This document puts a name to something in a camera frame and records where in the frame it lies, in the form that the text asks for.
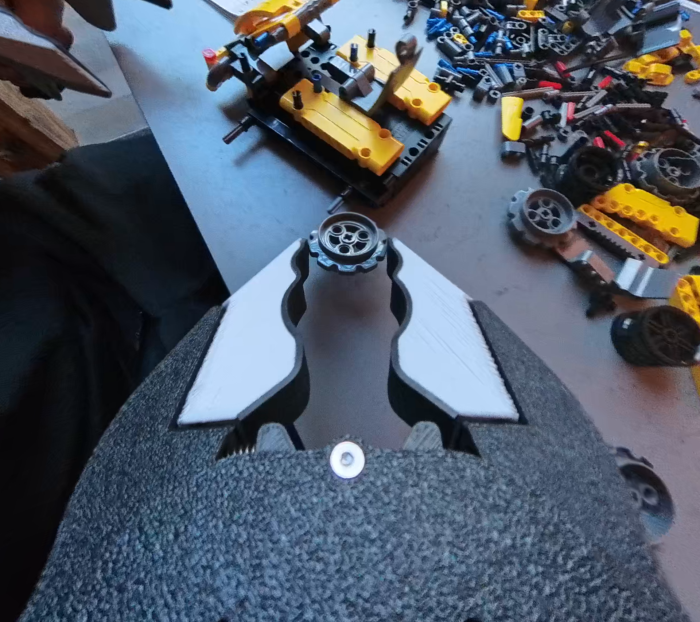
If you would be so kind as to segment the grey curved panel piece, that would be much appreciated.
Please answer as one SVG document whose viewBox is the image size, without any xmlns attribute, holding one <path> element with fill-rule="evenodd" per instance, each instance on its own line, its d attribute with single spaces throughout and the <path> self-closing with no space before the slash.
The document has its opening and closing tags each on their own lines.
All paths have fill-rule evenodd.
<svg viewBox="0 0 700 622">
<path fill-rule="evenodd" d="M 638 259 L 626 259 L 611 285 L 619 294 L 637 299 L 662 300 L 672 297 L 680 275 L 663 268 L 654 268 Z"/>
</svg>

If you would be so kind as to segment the grey sprocket wheel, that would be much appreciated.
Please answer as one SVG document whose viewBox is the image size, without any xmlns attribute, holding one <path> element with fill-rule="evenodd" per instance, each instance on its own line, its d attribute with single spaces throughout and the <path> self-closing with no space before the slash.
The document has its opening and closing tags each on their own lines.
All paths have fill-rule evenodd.
<svg viewBox="0 0 700 622">
<path fill-rule="evenodd" d="M 658 545 L 669 533 L 676 517 L 668 487 L 647 458 L 622 446 L 612 447 L 611 453 L 631 493 L 648 541 Z"/>
<path fill-rule="evenodd" d="M 572 241 L 577 213 L 569 199 L 553 189 L 520 190 L 508 204 L 507 226 L 524 244 L 558 249 Z"/>
<path fill-rule="evenodd" d="M 343 212 L 325 218 L 308 245 L 319 267 L 350 276 L 374 270 L 386 258 L 388 238 L 371 218 Z"/>
</svg>

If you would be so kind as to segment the grey desk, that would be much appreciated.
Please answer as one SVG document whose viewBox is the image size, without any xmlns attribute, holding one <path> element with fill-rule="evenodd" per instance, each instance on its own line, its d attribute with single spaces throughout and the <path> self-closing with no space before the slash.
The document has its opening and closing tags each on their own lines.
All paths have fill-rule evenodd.
<svg viewBox="0 0 700 622">
<path fill-rule="evenodd" d="M 223 136 L 244 111 L 242 85 L 205 87 L 202 50 L 232 39 L 204 0 L 170 11 L 113 0 L 108 40 L 231 292 L 326 217 L 343 186 L 258 128 Z M 650 460 L 676 507 L 654 548 L 689 617 L 699 620 L 699 397 L 687 370 L 636 369 L 610 342 L 609 315 L 585 316 L 589 294 L 541 250 L 505 227 L 509 198 L 536 186 L 527 163 L 500 158 L 500 111 L 461 98 L 437 156 L 379 209 L 347 200 L 472 298 L 485 302 L 576 395 L 606 443 Z M 297 422 L 304 445 L 353 436 L 398 448 L 408 434 L 387 396 L 390 341 L 385 266 L 340 276 L 310 261 L 300 323 L 311 393 Z"/>
</svg>

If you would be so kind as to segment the yellow black brick model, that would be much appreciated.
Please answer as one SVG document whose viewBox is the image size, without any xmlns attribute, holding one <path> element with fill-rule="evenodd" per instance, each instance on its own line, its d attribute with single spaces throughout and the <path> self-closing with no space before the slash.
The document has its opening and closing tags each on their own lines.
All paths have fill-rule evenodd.
<svg viewBox="0 0 700 622">
<path fill-rule="evenodd" d="M 382 206 L 433 156 L 451 126 L 451 96 L 417 68 L 414 35 L 389 50 L 374 29 L 334 43 L 323 13 L 340 0 L 265 0 L 234 21 L 234 40 L 205 49 L 206 87 L 235 78 L 247 112 L 223 137 L 251 127 L 281 138 L 346 193 Z"/>
</svg>

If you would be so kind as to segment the person's black trousers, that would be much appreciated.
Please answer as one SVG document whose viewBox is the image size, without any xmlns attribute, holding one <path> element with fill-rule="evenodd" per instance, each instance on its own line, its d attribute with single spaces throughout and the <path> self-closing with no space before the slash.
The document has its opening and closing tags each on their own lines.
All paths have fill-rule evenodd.
<svg viewBox="0 0 700 622">
<path fill-rule="evenodd" d="M 1 620 L 120 407 L 227 289 L 149 130 L 1 179 Z"/>
</svg>

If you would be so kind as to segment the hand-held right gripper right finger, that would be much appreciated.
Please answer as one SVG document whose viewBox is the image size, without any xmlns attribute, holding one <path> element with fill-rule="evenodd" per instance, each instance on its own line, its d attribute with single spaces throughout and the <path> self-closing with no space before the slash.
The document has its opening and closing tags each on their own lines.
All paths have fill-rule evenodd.
<svg viewBox="0 0 700 622">
<path fill-rule="evenodd" d="M 431 423 L 450 450 L 475 450 L 470 425 L 519 425 L 520 408 L 472 297 L 398 238 L 388 241 L 389 403 L 414 428 Z"/>
</svg>

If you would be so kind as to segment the pile of yellow brick beams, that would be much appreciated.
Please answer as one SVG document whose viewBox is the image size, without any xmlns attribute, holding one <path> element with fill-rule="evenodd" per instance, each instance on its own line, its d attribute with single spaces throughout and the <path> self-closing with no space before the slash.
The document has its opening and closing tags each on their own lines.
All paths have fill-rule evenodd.
<svg viewBox="0 0 700 622">
<path fill-rule="evenodd" d="M 621 258 L 622 264 L 631 258 L 650 267 L 674 271 L 669 267 L 670 249 L 677 246 L 688 250 L 698 240 L 699 219 L 695 215 L 628 183 L 618 184 L 597 194 L 590 203 L 577 207 L 577 215 L 580 227 Z M 656 305 L 619 314 L 670 305 L 687 312 L 699 324 L 698 267 L 692 268 L 689 273 L 678 274 L 680 280 L 672 297 L 662 300 L 636 299 L 619 294 L 611 285 L 617 272 L 607 282 L 608 287 L 593 297 L 588 315 L 602 310 L 612 311 L 615 308 L 615 297 L 627 296 L 638 302 L 656 302 Z M 699 388 L 699 363 L 691 367 L 671 368 L 688 369 L 696 389 Z"/>
</svg>

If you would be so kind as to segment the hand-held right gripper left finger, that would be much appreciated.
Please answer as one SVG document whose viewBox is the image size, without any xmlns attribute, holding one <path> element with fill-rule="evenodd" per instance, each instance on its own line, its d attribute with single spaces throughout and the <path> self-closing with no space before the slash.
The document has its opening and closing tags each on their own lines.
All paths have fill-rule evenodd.
<svg viewBox="0 0 700 622">
<path fill-rule="evenodd" d="M 178 412 L 178 429 L 231 427 L 235 442 L 282 425 L 301 442 L 295 421 L 310 398 L 298 324 L 307 310 L 309 245 L 299 238 L 223 303 Z"/>
</svg>

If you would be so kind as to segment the yellow curved panel piece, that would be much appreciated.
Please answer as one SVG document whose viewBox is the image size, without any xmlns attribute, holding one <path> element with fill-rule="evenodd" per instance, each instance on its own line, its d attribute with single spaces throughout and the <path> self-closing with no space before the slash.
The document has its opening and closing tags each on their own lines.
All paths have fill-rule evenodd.
<svg viewBox="0 0 700 622">
<path fill-rule="evenodd" d="M 504 139 L 512 142 L 520 140 L 523 108 L 522 98 L 512 95 L 501 97 L 501 133 Z"/>
</svg>

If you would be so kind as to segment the person's left hand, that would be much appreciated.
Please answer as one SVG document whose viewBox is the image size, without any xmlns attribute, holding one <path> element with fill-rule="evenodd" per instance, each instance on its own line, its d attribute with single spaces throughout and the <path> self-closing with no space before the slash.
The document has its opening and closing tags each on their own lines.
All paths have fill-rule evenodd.
<svg viewBox="0 0 700 622">
<path fill-rule="evenodd" d="M 37 31 L 65 49 L 74 36 L 64 23 L 63 0 L 1 0 L 1 6 L 16 15 L 30 29 Z"/>
</svg>

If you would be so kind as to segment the pile of small brick parts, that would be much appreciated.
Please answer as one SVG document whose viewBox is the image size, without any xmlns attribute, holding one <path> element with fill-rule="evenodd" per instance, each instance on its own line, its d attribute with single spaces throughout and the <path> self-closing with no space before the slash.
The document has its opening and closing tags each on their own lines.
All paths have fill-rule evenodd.
<svg viewBox="0 0 700 622">
<path fill-rule="evenodd" d="M 449 93 L 549 103 L 522 111 L 520 140 L 540 144 L 534 171 L 564 172 L 587 145 L 618 154 L 633 181 L 633 162 L 652 149 L 699 159 L 699 135 L 666 105 L 677 76 L 699 83 L 699 41 L 680 0 L 406 1 L 404 26 L 429 11 L 425 36 Z"/>
</svg>

